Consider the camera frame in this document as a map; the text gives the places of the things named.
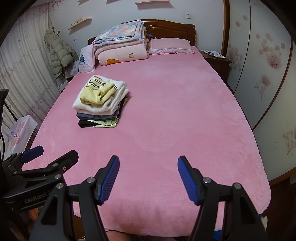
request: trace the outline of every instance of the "stack of blankets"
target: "stack of blankets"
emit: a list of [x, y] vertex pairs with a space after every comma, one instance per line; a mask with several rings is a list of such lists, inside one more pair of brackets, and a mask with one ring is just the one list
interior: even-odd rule
[[123, 81], [92, 76], [73, 103], [78, 125], [81, 128], [116, 127], [128, 92]]
[[102, 32], [93, 41], [95, 58], [101, 65], [146, 59], [148, 39], [143, 21], [122, 23]]

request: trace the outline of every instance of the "blue gripper pad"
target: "blue gripper pad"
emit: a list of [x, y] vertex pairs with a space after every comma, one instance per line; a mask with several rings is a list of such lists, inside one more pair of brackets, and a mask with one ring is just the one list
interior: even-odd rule
[[110, 167], [106, 178], [104, 179], [102, 186], [101, 186], [101, 195], [100, 195], [100, 203], [103, 204], [106, 200], [108, 200], [113, 184], [115, 182], [115, 179], [117, 177], [118, 171], [119, 171], [119, 158], [116, 156], [112, 166]]
[[37, 157], [42, 156], [43, 152], [44, 152], [44, 150], [43, 150], [42, 146], [36, 146], [33, 149], [25, 151], [22, 154], [22, 157], [20, 160], [22, 163], [28, 163], [28, 162], [36, 159]]
[[183, 160], [183, 157], [178, 158], [178, 171], [182, 178], [188, 197], [195, 205], [198, 204], [199, 198], [197, 196], [197, 186], [188, 170], [192, 168], [187, 160]]

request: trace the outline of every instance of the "pink blanket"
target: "pink blanket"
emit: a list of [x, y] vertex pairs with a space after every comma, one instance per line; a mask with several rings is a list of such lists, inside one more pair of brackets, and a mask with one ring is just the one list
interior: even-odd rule
[[[23, 169], [45, 167], [70, 150], [79, 154], [68, 185], [94, 176], [112, 155], [120, 170], [109, 200], [99, 208], [105, 228], [152, 236], [189, 235], [199, 207], [188, 198], [177, 170], [185, 155], [219, 184], [239, 182], [262, 213], [270, 188], [253, 133], [218, 74], [196, 54], [149, 56], [78, 73], [46, 116], [33, 147], [44, 154]], [[123, 80], [131, 92], [116, 128], [78, 126], [72, 104], [94, 74]], [[216, 230], [222, 228], [223, 203]], [[75, 204], [76, 215], [80, 215]]]

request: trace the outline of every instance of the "wooden headboard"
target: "wooden headboard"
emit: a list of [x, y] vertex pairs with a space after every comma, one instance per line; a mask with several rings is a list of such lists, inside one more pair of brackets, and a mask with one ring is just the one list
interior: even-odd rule
[[[187, 39], [192, 46], [195, 46], [195, 26], [193, 24], [174, 23], [159, 19], [141, 19], [147, 29], [148, 34], [161, 38]], [[95, 37], [88, 40], [90, 45]]]

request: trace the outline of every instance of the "puffer jacket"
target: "puffer jacket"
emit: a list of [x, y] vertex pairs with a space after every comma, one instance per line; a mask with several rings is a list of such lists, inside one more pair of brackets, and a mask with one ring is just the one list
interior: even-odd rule
[[47, 30], [44, 41], [49, 45], [50, 61], [55, 79], [60, 79], [63, 69], [78, 60], [75, 50], [65, 41], [58, 38], [52, 30]]

